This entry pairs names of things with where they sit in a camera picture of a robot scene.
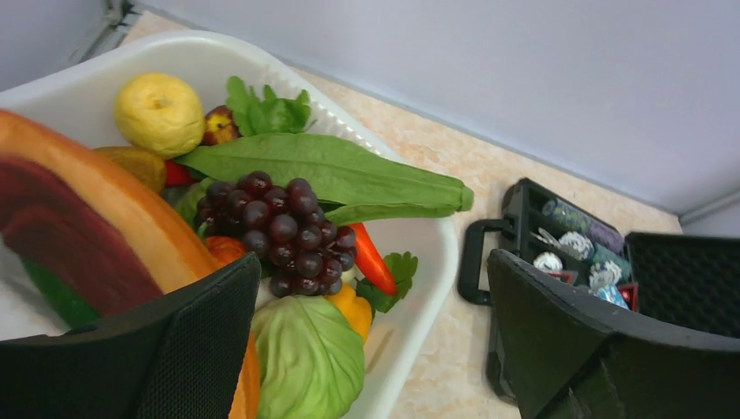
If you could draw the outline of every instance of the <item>white plastic tub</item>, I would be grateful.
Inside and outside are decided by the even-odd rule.
[[[95,148],[126,145],[113,124],[119,88],[141,72],[174,74],[196,89],[209,110],[226,99],[226,79],[270,84],[278,95],[306,89],[318,123],[313,132],[355,141],[388,159],[402,161],[348,113],[270,54],[236,38],[205,31],[175,31],[144,38],[0,93],[0,107],[34,119]],[[367,223],[381,254],[411,251],[419,258],[415,284],[388,314],[379,314],[366,344],[367,377],[348,418],[383,419],[401,392],[421,344],[455,281],[458,243],[449,219],[397,219]],[[59,334],[64,323],[46,306],[17,257],[0,249],[0,340]]]

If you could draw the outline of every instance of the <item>red pepper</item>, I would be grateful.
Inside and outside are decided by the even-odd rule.
[[[350,224],[350,227],[357,236],[354,244],[357,248],[357,257],[354,259],[357,269],[379,290],[388,295],[395,295],[398,292],[398,285],[395,283],[393,273],[388,269],[383,256],[375,249],[365,226],[362,223],[355,223]]]
[[[180,163],[165,160],[164,164],[167,167],[167,180],[164,183],[166,188],[171,186],[188,186],[198,182],[190,175],[188,168],[182,166]]]

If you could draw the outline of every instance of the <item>black plastic case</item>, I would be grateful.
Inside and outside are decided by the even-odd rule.
[[[532,233],[538,232],[538,228],[547,230],[555,237],[560,237],[567,232],[566,229],[542,214],[542,208],[545,206],[545,203],[555,198],[571,204],[591,218],[604,223],[596,216],[589,214],[562,196],[554,194],[549,189],[528,178],[523,178],[511,186],[504,194],[502,218],[476,221],[465,231],[457,291],[470,303],[480,306],[491,306],[492,308],[489,354],[485,373],[498,397],[508,402],[515,402],[516,398],[511,390],[510,379],[505,367],[506,357],[501,346],[496,308],[492,306],[490,293],[478,288],[481,262],[483,260],[483,238],[486,233],[500,233],[498,240],[499,248],[511,252],[530,264],[540,253],[545,251],[552,252],[563,261],[565,271],[576,271],[578,273],[572,285],[588,285],[590,266],[587,263],[579,261],[569,254],[543,243],[532,235]],[[607,223],[604,223],[604,225],[613,229]]]

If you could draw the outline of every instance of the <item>yellow bell pepper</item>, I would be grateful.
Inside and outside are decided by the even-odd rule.
[[[370,326],[373,324],[373,309],[370,308],[370,303],[359,297],[354,288],[347,284],[342,285],[336,294],[327,295],[325,298],[339,308],[352,329],[362,336],[362,342],[366,342]]]

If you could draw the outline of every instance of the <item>bunch of grapes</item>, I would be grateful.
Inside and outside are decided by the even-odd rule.
[[[207,236],[240,238],[247,251],[277,267],[270,281],[277,297],[335,294],[357,257],[354,230],[326,220],[301,178],[285,188],[263,171],[236,183],[213,182],[198,202],[195,225],[203,223]]]

